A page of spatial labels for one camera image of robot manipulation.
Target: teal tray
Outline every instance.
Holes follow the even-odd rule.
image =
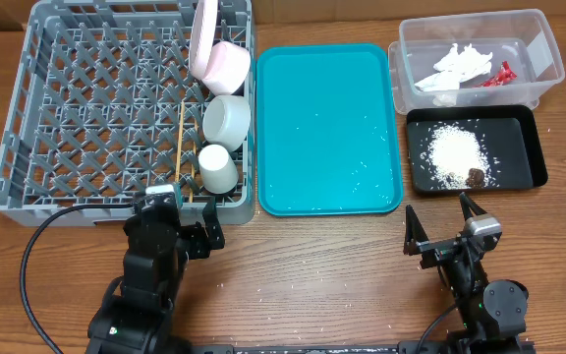
[[[388,60],[372,44],[257,62],[258,197],[277,216],[388,212],[403,199]]]

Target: red wrapper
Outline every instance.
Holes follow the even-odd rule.
[[[510,65],[508,65],[508,62],[503,62],[501,63],[501,69],[499,69],[499,72],[494,77],[477,85],[476,88],[503,86],[515,79],[517,79],[517,74],[513,73],[512,70],[510,70]]]

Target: dish rack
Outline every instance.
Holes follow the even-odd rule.
[[[181,221],[202,222],[211,199],[198,174],[207,144],[201,121],[213,99],[188,72],[198,0],[51,0],[29,17],[0,147],[0,211],[37,226],[71,205],[131,201],[146,186],[180,181]],[[255,61],[250,0],[223,0],[215,42],[245,47]],[[231,156],[233,195],[217,199],[223,224],[255,213],[255,70],[243,87],[252,124]],[[180,103],[185,101],[180,159]],[[85,209],[54,221],[91,226],[129,209]]]

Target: plastic storage bin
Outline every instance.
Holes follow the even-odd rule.
[[[210,195],[196,155],[213,94],[187,69],[197,1],[52,0],[33,7],[0,147],[0,211],[36,226],[63,207],[129,202],[178,174],[181,221],[202,221]],[[255,62],[251,6],[222,1],[215,42],[243,46]],[[218,200],[221,223],[245,223],[255,213],[254,72],[244,82],[251,127],[231,154],[240,182],[234,195]],[[184,148],[177,164],[181,100]],[[81,210],[55,225],[91,226],[131,213]]]
[[[438,94],[452,94],[456,106],[525,104],[534,109],[538,98],[565,78],[551,28],[540,10],[443,16],[406,20],[399,27],[400,41],[389,48],[390,79],[397,112],[435,108]],[[473,44],[479,53],[492,52],[489,76],[462,83],[461,89],[422,91],[414,83],[437,73],[433,64],[445,56],[451,45],[459,52]],[[517,79],[506,86],[468,88],[485,81],[507,61]]]

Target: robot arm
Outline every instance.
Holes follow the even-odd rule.
[[[501,238],[501,224],[466,194],[460,195],[464,229],[454,239],[430,243],[411,206],[406,208],[406,236],[403,252],[421,255],[421,267],[438,267],[448,284],[465,329],[450,332],[442,343],[422,342],[431,352],[442,353],[536,353],[531,343],[521,343],[526,331],[528,289],[517,281],[488,282],[481,266],[483,255],[494,250]],[[402,342],[406,353],[421,348],[416,342]]]
[[[111,282],[88,327],[86,354],[189,352],[186,341],[170,337],[174,301],[187,262],[224,248],[224,235],[214,198],[202,213],[205,227],[182,226],[180,194],[167,186],[148,188],[124,225],[124,275]]]

